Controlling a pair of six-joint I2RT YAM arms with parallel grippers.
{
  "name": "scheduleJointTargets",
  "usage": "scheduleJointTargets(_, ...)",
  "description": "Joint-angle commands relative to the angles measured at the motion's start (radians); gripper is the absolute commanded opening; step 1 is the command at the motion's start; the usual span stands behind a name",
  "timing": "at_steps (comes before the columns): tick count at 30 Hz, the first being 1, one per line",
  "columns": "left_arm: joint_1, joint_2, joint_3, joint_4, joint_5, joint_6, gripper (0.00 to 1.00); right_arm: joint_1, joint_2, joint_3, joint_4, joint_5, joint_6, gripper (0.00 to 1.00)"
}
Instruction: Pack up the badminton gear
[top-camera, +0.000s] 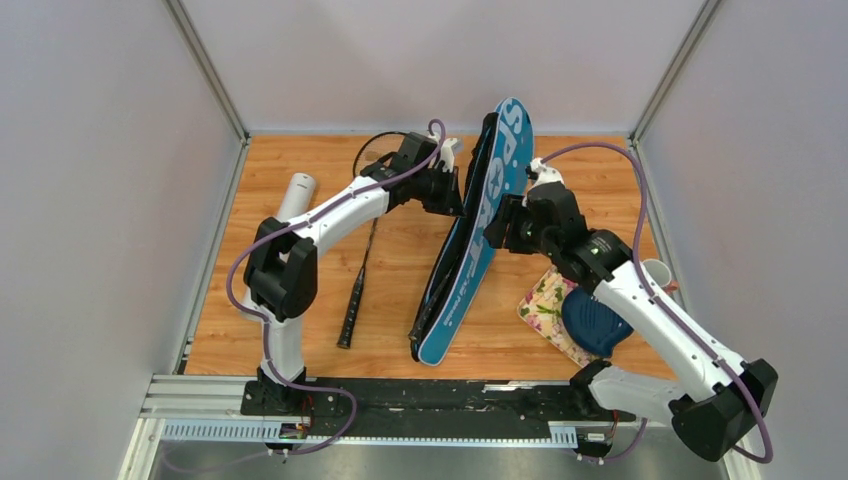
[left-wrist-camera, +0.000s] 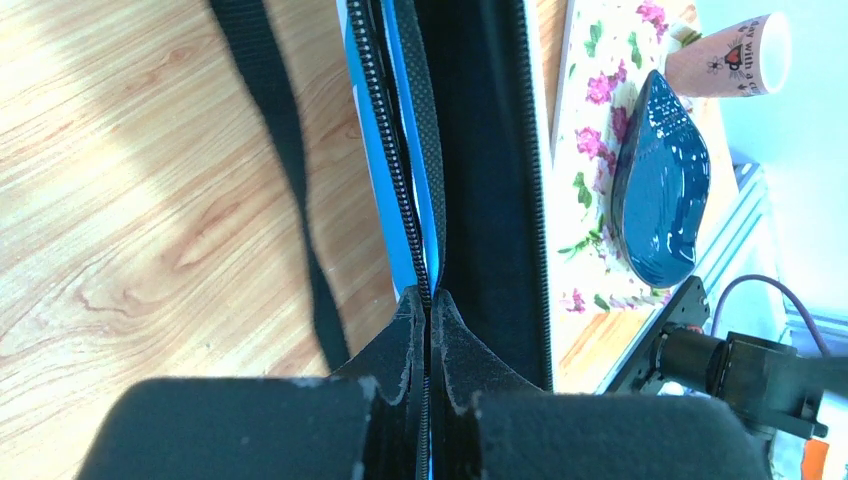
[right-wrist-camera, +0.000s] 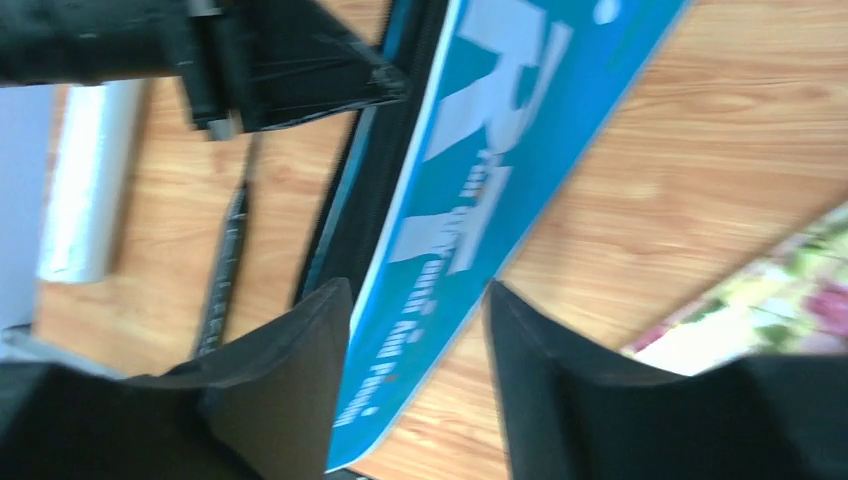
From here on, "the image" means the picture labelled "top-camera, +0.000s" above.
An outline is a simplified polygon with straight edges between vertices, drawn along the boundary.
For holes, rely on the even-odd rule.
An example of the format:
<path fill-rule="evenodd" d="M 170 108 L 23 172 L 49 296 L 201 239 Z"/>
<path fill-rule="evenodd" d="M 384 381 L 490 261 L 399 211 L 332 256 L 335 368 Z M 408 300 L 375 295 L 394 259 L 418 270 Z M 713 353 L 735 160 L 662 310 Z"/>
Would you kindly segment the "blue racket cover bag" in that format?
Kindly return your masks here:
<path fill-rule="evenodd" d="M 425 335 L 411 348 L 414 361 L 437 366 L 445 358 L 494 259 L 495 250 L 483 237 L 505 194 L 523 195 L 525 169 L 534 158 L 530 114 L 515 97 L 503 99 L 483 120 L 466 172 L 463 207 L 466 230 L 461 253 L 433 310 Z"/>

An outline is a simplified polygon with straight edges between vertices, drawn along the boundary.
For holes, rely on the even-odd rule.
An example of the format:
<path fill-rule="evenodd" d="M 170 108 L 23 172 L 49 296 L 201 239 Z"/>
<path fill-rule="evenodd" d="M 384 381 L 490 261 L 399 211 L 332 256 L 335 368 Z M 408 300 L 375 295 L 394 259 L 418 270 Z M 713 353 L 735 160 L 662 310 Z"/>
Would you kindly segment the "white shuttlecock tube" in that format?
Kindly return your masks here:
<path fill-rule="evenodd" d="M 293 174 L 274 218 L 283 222 L 307 212 L 312 202 L 316 186 L 317 181 L 314 177 L 302 172 Z M 252 300 L 251 295 L 251 289 L 246 287 L 241 303 L 248 309 L 259 310 L 256 302 Z M 261 320 L 259 317 L 245 312 L 241 312 L 240 315 L 251 322 L 258 323 Z"/>

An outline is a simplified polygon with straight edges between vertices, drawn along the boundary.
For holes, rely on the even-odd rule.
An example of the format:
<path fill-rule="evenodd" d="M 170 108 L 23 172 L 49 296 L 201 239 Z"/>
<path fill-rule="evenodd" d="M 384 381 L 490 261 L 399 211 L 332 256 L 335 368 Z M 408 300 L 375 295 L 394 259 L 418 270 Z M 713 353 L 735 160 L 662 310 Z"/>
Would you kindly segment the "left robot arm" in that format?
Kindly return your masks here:
<path fill-rule="evenodd" d="M 457 138 L 409 132 L 394 150 L 382 148 L 340 192 L 312 210 L 281 221 L 263 220 L 253 243 L 233 262 L 226 294 L 241 313 L 261 325 L 258 382 L 283 415 L 304 405 L 306 371 L 302 317 L 318 290 L 318 262 L 340 240 L 410 200 L 429 213 L 457 217 L 463 207 L 454 165 Z"/>

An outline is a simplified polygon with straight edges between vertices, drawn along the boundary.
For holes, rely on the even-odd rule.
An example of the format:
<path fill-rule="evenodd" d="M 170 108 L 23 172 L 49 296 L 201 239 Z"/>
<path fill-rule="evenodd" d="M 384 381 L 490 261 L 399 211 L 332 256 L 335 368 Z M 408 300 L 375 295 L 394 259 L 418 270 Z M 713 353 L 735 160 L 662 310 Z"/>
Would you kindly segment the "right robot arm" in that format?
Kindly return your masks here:
<path fill-rule="evenodd" d="M 717 462 L 753 428 L 773 457 L 764 417 L 778 373 L 765 359 L 748 361 L 700 327 L 647 276 L 615 233 L 590 228 L 574 193 L 561 183 L 506 194 L 484 230 L 491 247 L 542 254 L 567 280 L 622 317 L 672 368 L 673 382 L 633 374 L 605 360 L 575 376 L 570 404 L 582 418 L 623 410 L 670 425 L 700 458 Z"/>

